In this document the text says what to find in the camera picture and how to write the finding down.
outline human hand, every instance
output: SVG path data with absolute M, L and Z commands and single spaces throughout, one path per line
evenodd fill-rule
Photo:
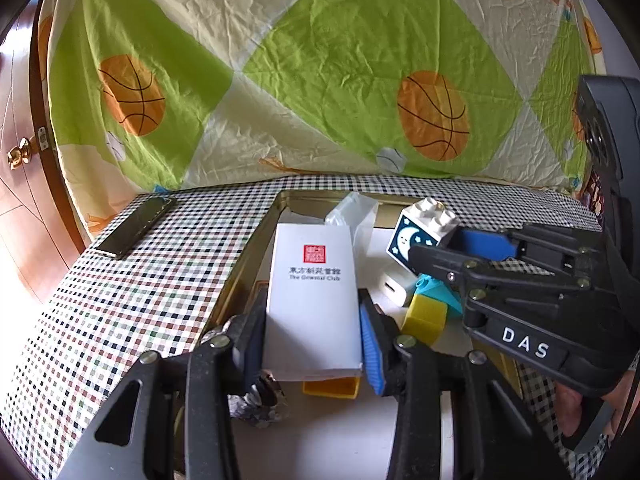
M 611 404 L 614 409 L 613 416 L 604 429 L 604 433 L 606 435 L 613 437 L 618 430 L 633 378 L 633 371 L 629 370 L 625 372 L 613 391 L 602 396 L 602 399 Z M 564 386 L 564 384 L 556 383 L 555 386 L 556 401 L 554 403 L 554 409 L 556 410 L 556 417 L 558 418 L 558 427 L 564 436 L 572 436 L 580 425 L 580 418 L 582 416 L 582 395 L 575 390 Z M 629 410 L 629 415 L 626 418 L 626 424 L 631 420 L 639 402 L 640 388 L 636 391 L 636 398 Z

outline white box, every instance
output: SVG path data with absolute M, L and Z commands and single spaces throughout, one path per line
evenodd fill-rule
M 279 381 L 360 375 L 360 314 L 348 226 L 277 226 L 262 367 Z

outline yellow block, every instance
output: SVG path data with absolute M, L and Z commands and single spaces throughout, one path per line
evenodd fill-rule
M 447 304 L 415 294 L 401 332 L 431 346 L 439 338 L 447 320 Z
M 334 399 L 355 399 L 359 389 L 359 377 L 340 377 L 302 383 L 302 393 L 318 397 L 333 397 Z

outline white power adapter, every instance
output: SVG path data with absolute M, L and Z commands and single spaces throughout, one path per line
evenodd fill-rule
M 395 306 L 409 306 L 417 281 L 412 272 L 394 263 L 383 269 L 378 288 Z

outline brass door knob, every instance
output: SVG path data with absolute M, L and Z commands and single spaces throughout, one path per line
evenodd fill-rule
M 28 164 L 31 160 L 31 145 L 29 139 L 23 137 L 20 140 L 18 146 L 14 146 L 6 154 L 7 161 L 9 162 L 9 168 L 16 170 L 23 163 Z

